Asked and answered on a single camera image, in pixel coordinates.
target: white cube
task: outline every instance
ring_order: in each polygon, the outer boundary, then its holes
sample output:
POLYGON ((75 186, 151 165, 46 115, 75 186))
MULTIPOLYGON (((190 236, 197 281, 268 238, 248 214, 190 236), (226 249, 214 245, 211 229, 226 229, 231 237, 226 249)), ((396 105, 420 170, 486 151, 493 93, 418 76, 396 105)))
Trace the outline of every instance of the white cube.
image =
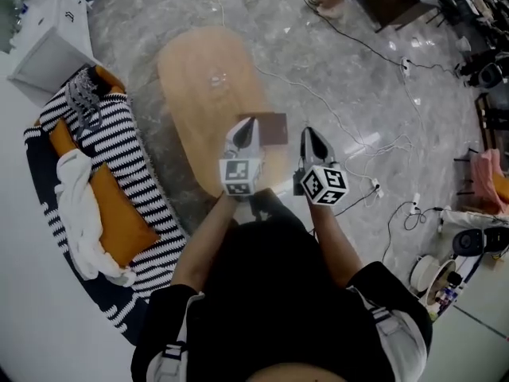
POLYGON ((301 184, 316 205, 336 205, 349 191, 347 175, 336 167, 312 166, 301 184))
POLYGON ((221 185, 227 195, 247 197, 256 191, 256 181, 262 171, 259 158, 221 158, 221 185))

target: electrical outlet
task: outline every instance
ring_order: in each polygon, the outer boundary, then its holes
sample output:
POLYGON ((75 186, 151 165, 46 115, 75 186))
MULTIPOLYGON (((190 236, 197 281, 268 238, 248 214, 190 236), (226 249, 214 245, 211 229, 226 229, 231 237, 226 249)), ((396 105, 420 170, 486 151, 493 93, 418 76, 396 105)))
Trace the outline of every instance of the electrical outlet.
POLYGON ((412 200, 412 208, 410 208, 410 215, 414 215, 415 214, 415 210, 418 207, 420 199, 421 199, 421 194, 420 193, 415 193, 414 194, 414 199, 412 200))
POLYGON ((405 78, 408 78, 410 76, 410 62, 406 57, 403 57, 401 59, 401 73, 405 78))
POLYGON ((380 185, 379 181, 376 178, 372 178, 371 179, 371 185, 373 185, 373 188, 376 189, 376 196, 378 198, 382 198, 383 197, 383 191, 382 191, 382 186, 380 185))

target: marble floor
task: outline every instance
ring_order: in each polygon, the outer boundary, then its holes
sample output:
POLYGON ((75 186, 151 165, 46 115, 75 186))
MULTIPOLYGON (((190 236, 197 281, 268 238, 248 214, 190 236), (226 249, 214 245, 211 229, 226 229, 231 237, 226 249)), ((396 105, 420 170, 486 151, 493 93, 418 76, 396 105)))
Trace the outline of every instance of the marble floor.
MULTIPOLYGON (((382 199, 370 197, 366 205, 358 204, 339 219, 365 263, 382 258, 387 221, 414 193, 421 194, 422 209, 456 202, 453 194, 461 174, 453 158, 469 146, 480 147, 473 106, 477 92, 437 68, 412 67, 404 84, 397 66, 335 33, 302 0, 220 1, 225 26, 243 37, 262 70, 307 85, 327 101, 346 131, 371 146, 365 152, 340 128, 324 102, 306 89, 260 75, 275 111, 287 114, 292 168, 297 166, 306 119, 330 141, 342 164, 353 155, 348 160, 351 191, 336 206, 338 212, 369 191, 371 184, 362 175, 380 182, 382 199), (367 156, 391 143, 394 149, 367 156)), ((445 68, 461 60, 454 32, 447 25, 425 24, 426 16, 398 32, 389 27, 375 34, 377 25, 358 2, 346 2, 344 10, 336 25, 384 56, 406 56, 445 68)), ((217 0, 95 0, 89 16, 94 54, 126 83, 156 174, 190 232, 212 200, 194 181, 162 97, 155 58, 166 42, 185 30, 221 22, 217 0)), ((280 190, 283 202, 311 228, 304 198, 293 197, 284 186, 280 190)), ((433 251, 433 214, 412 232, 402 227, 403 213, 393 219, 386 264, 404 283, 416 255, 433 251)))

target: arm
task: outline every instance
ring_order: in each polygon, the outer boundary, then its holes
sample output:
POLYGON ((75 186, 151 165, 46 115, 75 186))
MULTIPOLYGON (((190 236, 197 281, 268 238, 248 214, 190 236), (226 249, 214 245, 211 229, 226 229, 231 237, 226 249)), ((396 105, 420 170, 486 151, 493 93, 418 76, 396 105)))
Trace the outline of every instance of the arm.
POLYGON ((223 194, 185 246, 173 272, 172 285, 185 284, 203 289, 224 234, 237 208, 233 197, 223 194))
POLYGON ((368 264, 362 271, 353 276, 348 284, 354 286, 370 302, 388 310, 400 310, 412 317, 421 331, 426 349, 429 351, 433 336, 433 325, 428 311, 410 293, 382 262, 368 264))
POLYGON ((337 286, 346 287, 353 275, 362 269, 363 264, 341 231, 332 210, 329 207, 313 205, 309 199, 308 204, 328 271, 337 286))

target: orange pillow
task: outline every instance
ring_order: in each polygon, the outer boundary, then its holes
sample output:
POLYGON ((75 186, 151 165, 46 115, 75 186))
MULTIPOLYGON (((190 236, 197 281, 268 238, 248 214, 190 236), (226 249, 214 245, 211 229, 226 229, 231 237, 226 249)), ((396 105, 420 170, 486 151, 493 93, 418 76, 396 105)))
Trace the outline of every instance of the orange pillow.
POLYGON ((121 87, 112 86, 111 90, 108 93, 125 93, 121 87))
POLYGON ((497 173, 493 173, 492 180, 499 198, 506 204, 509 203, 509 180, 497 173))
MULTIPOLYGON (((78 148, 63 119, 58 121, 49 140, 59 157, 78 148)), ((130 203, 106 163, 92 176, 90 185, 103 224, 101 244, 120 267, 125 267, 138 253, 159 240, 159 235, 130 203)))
POLYGON ((58 157, 62 157, 69 151, 78 148, 76 143, 74 143, 74 140, 72 140, 67 128, 67 123, 63 119, 60 119, 56 124, 55 128, 49 135, 49 141, 53 144, 58 157))
POLYGON ((126 87, 122 82, 120 82, 119 78, 110 73, 107 69, 103 68, 100 65, 95 66, 95 71, 99 78, 101 78, 104 82, 111 86, 111 89, 118 88, 120 92, 110 92, 110 93, 126 93, 126 87))

